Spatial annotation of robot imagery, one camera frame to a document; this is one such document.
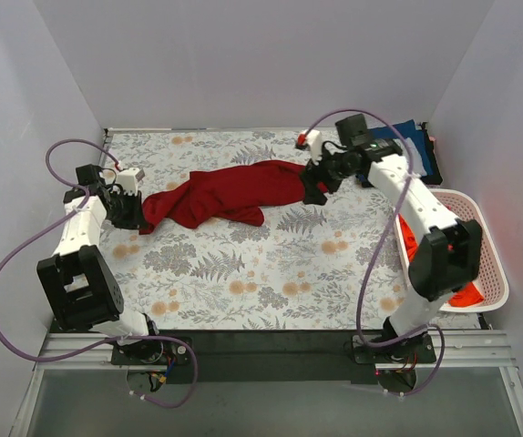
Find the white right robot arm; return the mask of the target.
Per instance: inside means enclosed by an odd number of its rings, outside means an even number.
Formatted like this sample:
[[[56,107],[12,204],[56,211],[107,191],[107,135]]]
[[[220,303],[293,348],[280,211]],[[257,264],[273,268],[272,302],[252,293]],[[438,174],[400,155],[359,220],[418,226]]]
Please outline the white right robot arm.
[[[361,175],[395,206],[383,233],[389,234],[397,218],[413,232],[416,251],[407,269],[411,291],[385,320],[381,336],[364,342],[399,362],[415,351],[413,337],[426,331],[441,307],[477,278],[483,229],[445,207],[421,181],[399,130],[392,127],[390,138],[375,138],[365,121],[368,112],[351,109],[348,114],[336,124],[340,144],[334,153],[315,126],[298,136],[295,146],[310,152],[300,175],[303,202],[324,205],[346,178]]]

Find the aluminium frame rail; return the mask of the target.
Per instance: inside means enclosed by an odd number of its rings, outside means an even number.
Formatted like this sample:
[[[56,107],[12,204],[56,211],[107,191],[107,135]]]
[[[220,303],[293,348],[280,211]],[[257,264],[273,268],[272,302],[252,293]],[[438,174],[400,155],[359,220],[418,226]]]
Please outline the aluminium frame rail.
[[[517,360],[508,343],[507,334],[500,330],[446,330],[444,368],[516,367]],[[97,342],[96,333],[51,333],[41,350],[44,358],[65,355]],[[38,363],[39,369],[103,370],[111,369],[113,347],[107,344],[61,361]]]

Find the black folded t-shirt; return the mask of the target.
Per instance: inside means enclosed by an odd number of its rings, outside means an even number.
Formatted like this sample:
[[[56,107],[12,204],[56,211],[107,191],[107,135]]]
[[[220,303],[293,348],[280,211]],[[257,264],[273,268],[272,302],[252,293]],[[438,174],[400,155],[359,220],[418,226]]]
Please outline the black folded t-shirt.
[[[440,186],[443,182],[442,175],[436,161],[434,141],[429,136],[426,128],[426,123],[416,124],[414,133],[406,133],[405,128],[400,129],[397,125],[398,131],[405,137],[411,138],[415,144],[415,149],[422,162],[423,170],[416,170],[421,175],[421,180],[428,186]],[[370,129],[376,137],[388,138],[393,135],[388,127],[378,127]],[[355,175],[355,182],[362,188],[371,188],[372,184],[361,174]]]

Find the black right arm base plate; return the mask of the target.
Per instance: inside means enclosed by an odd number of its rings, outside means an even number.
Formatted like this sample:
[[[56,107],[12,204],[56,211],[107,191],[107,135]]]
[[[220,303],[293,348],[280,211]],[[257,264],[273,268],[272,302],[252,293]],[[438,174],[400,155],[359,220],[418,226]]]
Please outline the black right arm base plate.
[[[427,332],[384,348],[368,348],[355,334],[343,344],[343,351],[357,364],[403,365],[436,362],[436,352]]]

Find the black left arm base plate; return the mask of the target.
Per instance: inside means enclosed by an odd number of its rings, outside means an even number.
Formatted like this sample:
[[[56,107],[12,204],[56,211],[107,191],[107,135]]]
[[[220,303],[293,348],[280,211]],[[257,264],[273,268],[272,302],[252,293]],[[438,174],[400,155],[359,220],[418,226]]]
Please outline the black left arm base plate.
[[[113,365],[176,365],[190,363],[188,347],[169,340],[140,340],[120,345],[116,341],[109,343],[113,347],[110,363]]]

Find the dark red t-shirt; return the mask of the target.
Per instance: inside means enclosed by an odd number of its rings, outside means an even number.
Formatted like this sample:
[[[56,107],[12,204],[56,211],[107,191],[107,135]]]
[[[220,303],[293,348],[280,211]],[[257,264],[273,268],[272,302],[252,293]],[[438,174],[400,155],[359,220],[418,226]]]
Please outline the dark red t-shirt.
[[[148,235],[164,219],[196,229],[211,218],[259,227],[263,207],[301,202],[305,189],[300,174],[304,166],[266,160],[214,171],[192,171],[177,188],[148,196],[142,205],[147,221],[139,233]]]

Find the white plastic laundry basket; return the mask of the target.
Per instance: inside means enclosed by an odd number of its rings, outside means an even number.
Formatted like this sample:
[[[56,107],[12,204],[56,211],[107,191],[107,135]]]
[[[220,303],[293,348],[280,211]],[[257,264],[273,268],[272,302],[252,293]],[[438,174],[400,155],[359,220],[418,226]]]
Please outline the white plastic laundry basket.
[[[440,311],[480,313],[506,303],[508,283],[502,265],[480,209],[469,196],[413,182],[399,214],[413,231],[418,248],[409,261],[396,221],[407,291],[394,318],[424,323]],[[466,308],[449,307],[447,302],[469,282],[484,301]]]

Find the orange t-shirt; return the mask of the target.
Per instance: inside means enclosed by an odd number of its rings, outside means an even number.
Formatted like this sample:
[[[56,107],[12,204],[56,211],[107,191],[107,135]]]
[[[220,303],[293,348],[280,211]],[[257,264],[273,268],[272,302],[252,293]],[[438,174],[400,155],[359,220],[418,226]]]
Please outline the orange t-shirt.
[[[409,261],[412,261],[418,244],[413,231],[410,229],[402,216],[399,216],[399,224],[402,232],[402,239],[405,246],[406,256]],[[447,305],[452,308],[466,308],[484,301],[483,295],[478,291],[473,282],[469,282],[464,288],[456,292]]]

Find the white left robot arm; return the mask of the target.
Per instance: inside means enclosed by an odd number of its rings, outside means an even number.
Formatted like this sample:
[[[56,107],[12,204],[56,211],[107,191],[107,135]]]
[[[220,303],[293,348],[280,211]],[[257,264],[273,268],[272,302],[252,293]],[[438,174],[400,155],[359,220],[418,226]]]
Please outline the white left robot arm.
[[[59,329],[94,330],[132,343],[143,363],[157,362],[164,351],[148,315],[125,307],[120,286],[99,250],[102,225],[140,231],[147,226],[138,188],[140,168],[116,171],[86,165],[76,169],[77,185],[64,195],[66,223],[53,255],[38,262],[36,272]]]

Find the floral patterned table cloth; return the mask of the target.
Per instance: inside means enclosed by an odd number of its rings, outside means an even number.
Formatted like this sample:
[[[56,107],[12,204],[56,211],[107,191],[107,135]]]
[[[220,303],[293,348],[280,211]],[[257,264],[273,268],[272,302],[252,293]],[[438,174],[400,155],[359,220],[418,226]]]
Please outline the floral patterned table cloth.
[[[163,221],[147,236],[103,227],[100,250],[126,305],[162,330],[379,329],[404,301],[391,206],[346,180],[322,206],[265,208],[250,226]]]

